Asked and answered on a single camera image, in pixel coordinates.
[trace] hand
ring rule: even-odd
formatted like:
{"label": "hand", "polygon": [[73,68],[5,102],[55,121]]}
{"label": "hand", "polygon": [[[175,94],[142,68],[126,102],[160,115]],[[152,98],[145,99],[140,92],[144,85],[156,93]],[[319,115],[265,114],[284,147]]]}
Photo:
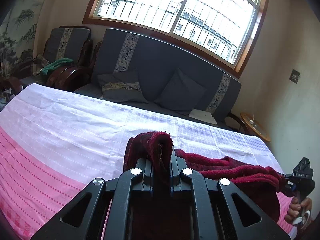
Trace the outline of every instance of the hand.
{"label": "hand", "polygon": [[289,205],[289,209],[287,212],[287,215],[284,216],[284,220],[289,223],[292,224],[292,222],[297,218],[299,211],[301,210],[301,208],[305,207],[306,211],[310,210],[312,208],[312,200],[311,198],[305,198],[301,204],[298,203],[298,199],[296,197],[294,197],[291,201],[291,204]]}

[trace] window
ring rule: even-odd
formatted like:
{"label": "window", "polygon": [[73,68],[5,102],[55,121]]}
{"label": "window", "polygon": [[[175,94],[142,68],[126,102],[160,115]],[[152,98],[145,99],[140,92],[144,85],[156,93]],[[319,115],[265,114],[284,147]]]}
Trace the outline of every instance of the window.
{"label": "window", "polygon": [[181,31],[181,29],[182,29],[182,25],[181,25],[181,24],[178,24],[177,30],[178,30],[178,31]]}
{"label": "window", "polygon": [[267,0],[95,0],[88,18],[147,27],[194,46],[239,72]]}

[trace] pink checkered pattern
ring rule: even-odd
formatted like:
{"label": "pink checkered pattern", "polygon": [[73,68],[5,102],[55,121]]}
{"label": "pink checkered pattern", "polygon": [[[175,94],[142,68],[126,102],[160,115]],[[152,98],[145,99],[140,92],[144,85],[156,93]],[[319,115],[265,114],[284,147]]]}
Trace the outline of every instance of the pink checkered pattern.
{"label": "pink checkered pattern", "polygon": [[0,209],[21,239],[30,239],[84,187],[41,163],[0,127]]}
{"label": "pink checkered pattern", "polygon": [[290,233],[290,231],[293,228],[293,225],[288,224],[286,221],[284,221],[284,216],[287,214],[289,209],[289,204],[291,203],[292,197],[287,197],[281,192],[277,193],[277,197],[279,199],[280,203],[280,218],[278,221],[278,225],[286,231],[286,233]]}

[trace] red towel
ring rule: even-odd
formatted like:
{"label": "red towel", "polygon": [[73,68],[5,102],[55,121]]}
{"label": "red towel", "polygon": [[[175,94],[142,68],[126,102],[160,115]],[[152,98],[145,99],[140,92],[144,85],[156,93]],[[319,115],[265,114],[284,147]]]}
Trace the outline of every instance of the red towel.
{"label": "red towel", "polygon": [[[170,135],[165,132],[147,132],[130,138],[124,155],[124,171],[134,168],[139,158],[148,157],[155,174],[169,184],[172,145]],[[284,187],[286,181],[273,168],[242,163],[230,157],[209,159],[178,149],[175,153],[186,160],[189,168],[199,171],[205,178],[230,179],[275,222],[279,220],[280,204],[276,192]]]}

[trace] finger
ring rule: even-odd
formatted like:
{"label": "finger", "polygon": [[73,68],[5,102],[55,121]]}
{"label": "finger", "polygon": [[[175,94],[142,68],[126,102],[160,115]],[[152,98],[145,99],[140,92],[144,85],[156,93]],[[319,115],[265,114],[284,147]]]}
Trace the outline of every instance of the finger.
{"label": "finger", "polygon": [[299,212],[296,210],[292,210],[291,208],[288,209],[287,214],[293,218],[296,218],[299,215]]}
{"label": "finger", "polygon": [[292,203],[292,204],[298,204],[298,198],[294,197],[294,198],[291,200],[291,203]]}
{"label": "finger", "polygon": [[305,198],[302,202],[301,202],[301,206],[302,207],[308,207],[308,206],[310,206],[310,205],[312,205],[312,200],[311,200],[311,198]]}
{"label": "finger", "polygon": [[292,210],[294,210],[294,211],[300,211],[300,209],[301,209],[301,206],[300,206],[300,204],[290,204],[289,205],[289,208],[291,208]]}
{"label": "finger", "polygon": [[289,215],[284,216],[284,221],[286,221],[288,224],[292,224],[293,218],[290,217]]}

